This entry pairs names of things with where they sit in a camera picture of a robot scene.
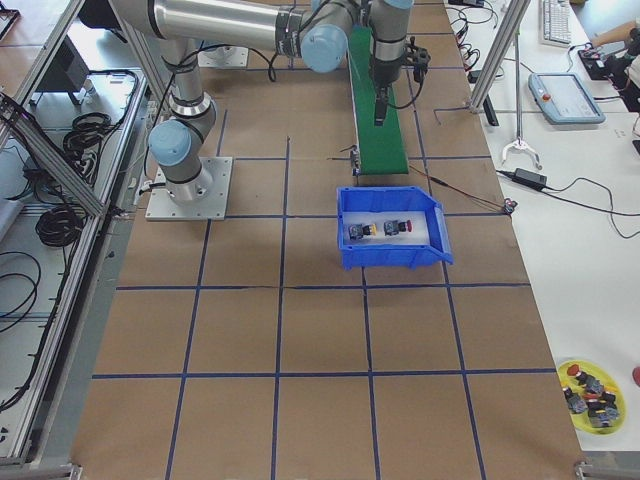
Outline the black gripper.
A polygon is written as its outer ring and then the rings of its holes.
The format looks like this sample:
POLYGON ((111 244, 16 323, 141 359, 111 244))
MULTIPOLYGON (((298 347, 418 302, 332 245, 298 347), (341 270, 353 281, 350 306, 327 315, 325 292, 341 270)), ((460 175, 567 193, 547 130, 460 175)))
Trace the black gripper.
POLYGON ((375 91, 374 125, 383 126, 388 109, 388 89, 403 67, 411 67, 414 81, 424 82, 430 63, 429 52, 409 40, 386 41, 373 37, 370 43, 369 75, 375 91))

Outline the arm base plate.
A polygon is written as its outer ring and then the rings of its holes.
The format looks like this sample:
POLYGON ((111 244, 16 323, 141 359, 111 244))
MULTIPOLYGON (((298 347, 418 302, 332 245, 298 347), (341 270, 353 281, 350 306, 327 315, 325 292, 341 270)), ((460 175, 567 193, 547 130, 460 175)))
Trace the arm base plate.
POLYGON ((146 209, 149 221, 224 220, 232 177, 232 157, 201 157, 197 178, 184 184, 167 181, 158 169, 146 209))

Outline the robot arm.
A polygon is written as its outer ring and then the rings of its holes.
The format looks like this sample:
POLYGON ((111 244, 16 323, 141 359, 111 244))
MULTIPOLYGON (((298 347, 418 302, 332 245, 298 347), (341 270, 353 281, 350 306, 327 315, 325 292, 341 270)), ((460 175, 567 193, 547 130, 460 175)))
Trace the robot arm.
POLYGON ((170 116, 156 123, 148 148, 164 178, 159 182, 174 206, 213 197, 218 175, 199 152, 217 118, 217 107, 201 83, 202 55, 218 68, 233 65, 242 52, 299 58, 312 71, 335 70, 358 27, 369 29, 369 75, 374 123, 384 123, 390 90, 400 70, 425 73, 430 57, 408 40, 410 1, 315 1, 310 9, 249 1, 114 1, 126 24, 159 42, 170 74, 165 88, 170 116))

